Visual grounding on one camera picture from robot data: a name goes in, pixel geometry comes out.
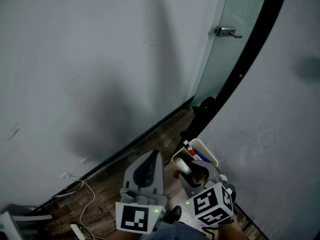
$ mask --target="glass door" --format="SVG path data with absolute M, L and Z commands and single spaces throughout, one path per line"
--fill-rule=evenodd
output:
M 225 0 L 219 27 L 235 28 L 236 36 L 229 35 L 229 31 L 227 36 L 215 36 L 193 105 L 207 97 L 217 97 L 245 48 L 263 3 L 264 0 Z

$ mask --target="person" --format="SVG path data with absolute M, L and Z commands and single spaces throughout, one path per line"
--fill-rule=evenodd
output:
M 181 207 L 177 205 L 163 218 L 157 231 L 151 234 L 142 235 L 117 230 L 105 240 L 208 240 L 202 232 L 179 222 L 180 217 Z M 218 238 L 219 240 L 247 240 L 235 215 L 228 220 L 228 223 L 219 224 Z

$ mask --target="wooden floor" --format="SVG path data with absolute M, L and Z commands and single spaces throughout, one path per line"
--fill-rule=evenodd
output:
M 167 122 L 140 141 L 135 147 L 127 152 L 124 158 L 101 169 L 95 175 L 86 180 L 95 192 L 96 199 L 89 205 L 82 216 L 82 222 L 92 233 L 98 237 L 107 237 L 116 230 L 115 203 L 120 201 L 120 188 L 123 185 L 124 173 L 127 167 L 140 155 L 158 149 L 163 160 L 169 161 L 178 145 L 181 137 L 180 132 L 188 128 L 194 114 L 191 109 L 184 108 Z M 185 208 L 187 195 L 179 180 L 173 178 L 175 166 L 168 162 L 164 166 L 164 195 L 169 198 L 167 209 L 175 205 L 182 207 L 182 222 L 201 231 L 201 226 L 193 220 Z M 44 208 L 49 211 L 53 219 L 44 224 L 44 228 L 50 239 L 76 240 L 70 224 L 80 224 L 79 218 L 85 206 L 93 199 L 93 194 L 88 187 L 84 186 L 76 193 L 55 198 Z M 238 220 L 242 228 L 248 223 L 246 217 L 237 211 Z M 245 231 L 250 240 L 263 240 L 263 236 L 251 225 Z

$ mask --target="door handle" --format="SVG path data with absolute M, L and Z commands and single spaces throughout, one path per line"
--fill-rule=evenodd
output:
M 217 26 L 215 29 L 209 31 L 209 35 L 215 34 L 217 37 L 226 38 L 226 37 L 234 37 L 234 38 L 242 38 L 242 35 L 236 34 L 235 27 L 221 27 Z

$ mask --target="power strip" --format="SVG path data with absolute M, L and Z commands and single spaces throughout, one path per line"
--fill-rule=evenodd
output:
M 71 224 L 70 227 L 72 228 L 72 230 L 74 231 L 74 233 L 76 234 L 76 236 L 80 239 L 80 240 L 86 240 L 86 237 L 84 234 L 82 234 L 80 228 L 78 227 L 77 224 Z

